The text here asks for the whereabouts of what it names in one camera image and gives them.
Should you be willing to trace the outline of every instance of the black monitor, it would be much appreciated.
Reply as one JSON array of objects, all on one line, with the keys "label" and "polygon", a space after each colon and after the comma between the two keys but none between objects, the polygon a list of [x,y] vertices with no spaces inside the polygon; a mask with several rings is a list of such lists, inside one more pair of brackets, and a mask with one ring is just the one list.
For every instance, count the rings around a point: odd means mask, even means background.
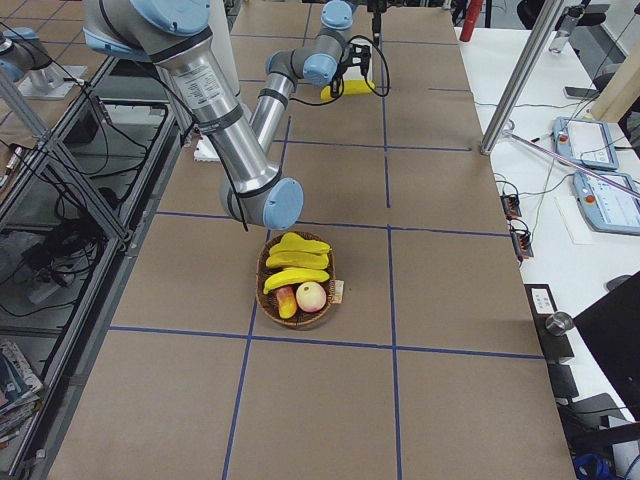
[{"label": "black monitor", "polygon": [[611,386],[640,419],[640,272],[575,318]]}]

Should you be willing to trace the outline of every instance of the red apple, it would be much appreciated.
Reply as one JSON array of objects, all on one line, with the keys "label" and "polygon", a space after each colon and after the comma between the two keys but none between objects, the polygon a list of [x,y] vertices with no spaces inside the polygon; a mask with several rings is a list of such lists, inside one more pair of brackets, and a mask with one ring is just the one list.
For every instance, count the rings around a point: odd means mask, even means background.
[{"label": "red apple", "polygon": [[296,291],[296,302],[300,310],[307,313],[317,312],[327,303],[327,293],[318,282],[305,282]]}]

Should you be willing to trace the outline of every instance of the blue joint cap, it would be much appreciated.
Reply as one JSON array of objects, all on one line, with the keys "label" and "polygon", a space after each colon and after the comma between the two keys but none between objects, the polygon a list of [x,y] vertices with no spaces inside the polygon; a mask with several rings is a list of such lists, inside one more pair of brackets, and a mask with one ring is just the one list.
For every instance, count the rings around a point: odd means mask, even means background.
[{"label": "blue joint cap", "polygon": [[9,40],[38,40],[40,38],[33,28],[29,27],[13,28],[6,32],[2,32],[2,34]]},{"label": "blue joint cap", "polygon": [[0,70],[2,70],[12,82],[17,82],[24,76],[24,72],[13,63],[3,62],[2,60],[0,60]]},{"label": "blue joint cap", "polygon": [[209,24],[209,0],[129,1],[147,22],[172,35],[195,35]]},{"label": "blue joint cap", "polygon": [[111,39],[95,35],[86,28],[84,30],[84,41],[91,50],[104,53],[110,57],[124,58],[126,60],[134,60],[136,62],[148,62],[149,56],[143,50],[136,50],[117,43]]},{"label": "blue joint cap", "polygon": [[283,178],[269,192],[262,211],[262,222],[273,230],[286,230],[302,213],[304,193],[293,178]]},{"label": "blue joint cap", "polygon": [[338,62],[326,53],[314,53],[304,62],[302,74],[316,87],[329,85],[338,69]]},{"label": "blue joint cap", "polygon": [[342,0],[331,0],[322,9],[322,24],[334,30],[346,30],[353,25],[351,5]]}]

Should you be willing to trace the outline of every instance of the yellow banana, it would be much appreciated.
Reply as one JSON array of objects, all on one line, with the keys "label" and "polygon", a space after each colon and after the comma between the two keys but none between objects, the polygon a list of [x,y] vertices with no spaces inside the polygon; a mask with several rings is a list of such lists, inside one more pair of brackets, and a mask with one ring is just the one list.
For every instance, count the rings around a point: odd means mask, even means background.
[{"label": "yellow banana", "polygon": [[329,253],[331,246],[320,240],[305,240],[294,232],[285,233],[280,242],[269,249],[269,255],[279,252],[307,252],[307,253]]},{"label": "yellow banana", "polygon": [[329,266],[329,256],[326,253],[316,255],[307,252],[277,252],[267,258],[269,268],[301,267],[323,270]]},{"label": "yellow banana", "polygon": [[329,274],[324,270],[315,270],[312,268],[289,268],[278,273],[274,273],[264,282],[262,290],[266,295],[272,290],[304,282],[326,282],[329,280]]}]

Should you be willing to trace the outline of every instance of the white table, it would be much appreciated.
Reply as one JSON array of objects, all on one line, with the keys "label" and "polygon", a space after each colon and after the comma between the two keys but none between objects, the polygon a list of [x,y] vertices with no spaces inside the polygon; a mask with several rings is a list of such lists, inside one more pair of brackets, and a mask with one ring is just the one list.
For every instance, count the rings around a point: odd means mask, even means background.
[{"label": "white table", "polygon": [[[461,42],[465,68],[477,103],[498,103],[528,35],[528,31],[520,30],[476,29],[469,43]],[[578,102],[564,96],[562,87],[565,85],[593,88],[569,45],[560,55],[545,49],[517,104],[566,106]],[[476,104],[476,109],[484,131],[495,107]],[[556,117],[572,116],[575,111],[575,105],[564,108],[527,106],[515,108],[511,119],[515,121],[517,135],[533,139],[550,133]],[[610,124],[610,129],[613,139],[624,137],[617,124]],[[539,144],[553,149],[549,138]],[[624,138],[615,144],[629,145]],[[635,153],[628,150],[617,154],[619,171],[640,179],[640,161]],[[543,191],[551,162],[551,158],[514,141],[499,142],[491,154],[494,172],[504,175],[520,192]],[[547,189],[568,173],[573,173],[573,169],[556,162]],[[506,191],[511,193],[509,188],[507,186]],[[575,244],[556,204],[556,197],[562,200],[568,196],[574,196],[571,178],[542,199],[533,238],[535,257],[525,260],[520,271],[524,283],[549,284],[558,309],[576,316],[607,293],[604,286],[607,281],[640,270],[640,237],[591,232],[592,244]],[[536,224],[541,198],[540,195],[521,196],[523,220],[530,229]],[[577,210],[571,221],[584,222]],[[568,338],[575,353],[575,358],[567,364],[571,366],[578,387],[576,400],[608,393],[618,405],[623,405],[576,329],[568,333]],[[623,413],[633,420],[626,411]]]}]

